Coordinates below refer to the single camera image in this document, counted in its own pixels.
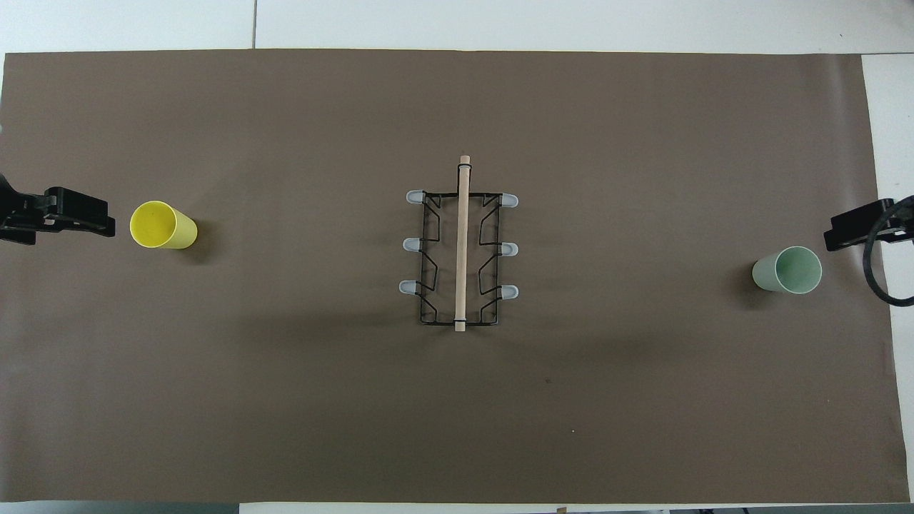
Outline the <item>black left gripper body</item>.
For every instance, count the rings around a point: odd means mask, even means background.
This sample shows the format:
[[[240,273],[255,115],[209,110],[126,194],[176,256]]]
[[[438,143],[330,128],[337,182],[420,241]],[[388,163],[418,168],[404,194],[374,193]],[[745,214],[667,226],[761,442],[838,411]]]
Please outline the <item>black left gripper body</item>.
[[[36,232],[44,224],[46,195],[24,194],[1,176],[1,240],[27,246],[36,244]]]

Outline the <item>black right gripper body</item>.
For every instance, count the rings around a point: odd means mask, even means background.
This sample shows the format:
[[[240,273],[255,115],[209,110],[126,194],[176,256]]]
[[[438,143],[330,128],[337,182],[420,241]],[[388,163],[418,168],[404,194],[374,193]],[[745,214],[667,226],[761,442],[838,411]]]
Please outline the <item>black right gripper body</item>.
[[[892,205],[891,219],[898,222],[900,231],[894,232],[888,243],[902,243],[913,240],[913,196],[906,196]]]

